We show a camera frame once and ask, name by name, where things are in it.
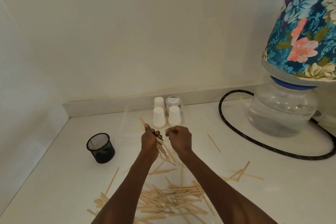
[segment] person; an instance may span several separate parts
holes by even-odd
[[[133,224],[142,187],[159,152],[159,131],[145,124],[141,151],[128,175],[100,210],[92,224]],[[237,192],[212,171],[192,150],[188,128],[175,126],[166,130],[171,146],[195,176],[225,224],[277,224],[263,210]]]

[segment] floral fabric cover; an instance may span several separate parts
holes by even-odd
[[[284,0],[262,58],[303,80],[336,80],[336,0]]]

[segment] human hand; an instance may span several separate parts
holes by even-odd
[[[175,126],[166,129],[166,136],[169,137],[171,146],[181,158],[192,151],[191,149],[191,133],[186,127]]]
[[[153,162],[159,155],[156,148],[156,137],[159,135],[160,131],[155,131],[155,129],[151,128],[148,124],[145,124],[145,133],[141,136],[141,152]]]

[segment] white cup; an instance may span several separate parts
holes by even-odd
[[[166,125],[165,112],[162,107],[155,107],[153,110],[153,125],[162,128]]]
[[[156,107],[162,107],[166,115],[165,100],[162,97],[157,97],[154,99],[154,108]]]
[[[176,105],[173,105],[169,108],[169,117],[168,123],[171,126],[179,126],[181,125],[181,113],[180,108]]]

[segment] black cable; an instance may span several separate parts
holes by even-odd
[[[333,144],[334,144],[334,147],[332,149],[332,151],[328,154],[325,154],[325,155],[321,155],[321,156],[304,156],[304,155],[297,155],[297,154],[293,154],[293,153],[289,153],[289,152],[286,152],[286,151],[282,151],[282,150],[279,150],[279,149],[276,149],[274,147],[271,147],[271,146],[268,146],[266,144],[263,144],[259,141],[256,141],[254,140],[253,138],[247,136],[246,134],[240,132],[238,129],[236,129],[234,126],[232,126],[224,117],[223,113],[222,113],[222,103],[224,101],[224,99],[232,94],[232,93],[235,93],[235,92],[243,92],[243,93],[246,93],[246,94],[250,94],[250,95],[254,95],[254,93],[250,92],[250,91],[247,91],[247,90],[232,90],[232,91],[229,91],[228,93],[226,93],[222,99],[220,100],[219,102],[219,106],[218,106],[218,110],[219,110],[219,114],[222,118],[222,120],[225,122],[226,125],[228,125],[229,128],[231,128],[234,132],[236,132],[238,135],[244,137],[245,139],[249,140],[250,142],[256,144],[256,145],[259,145],[267,150],[270,150],[270,151],[273,151],[273,152],[276,152],[276,153],[279,153],[279,154],[282,154],[282,155],[285,155],[285,156],[288,156],[288,157],[291,157],[291,158],[298,158],[298,159],[303,159],[303,160],[322,160],[322,159],[327,159],[327,158],[330,158],[332,156],[334,156],[336,154],[336,137],[334,137],[331,133],[329,133],[328,131],[326,131],[324,128],[322,128],[326,133],[328,133],[328,135],[331,137],[331,140],[333,141]],[[310,119],[312,122],[318,124],[318,122],[316,120],[314,120],[313,118]]]

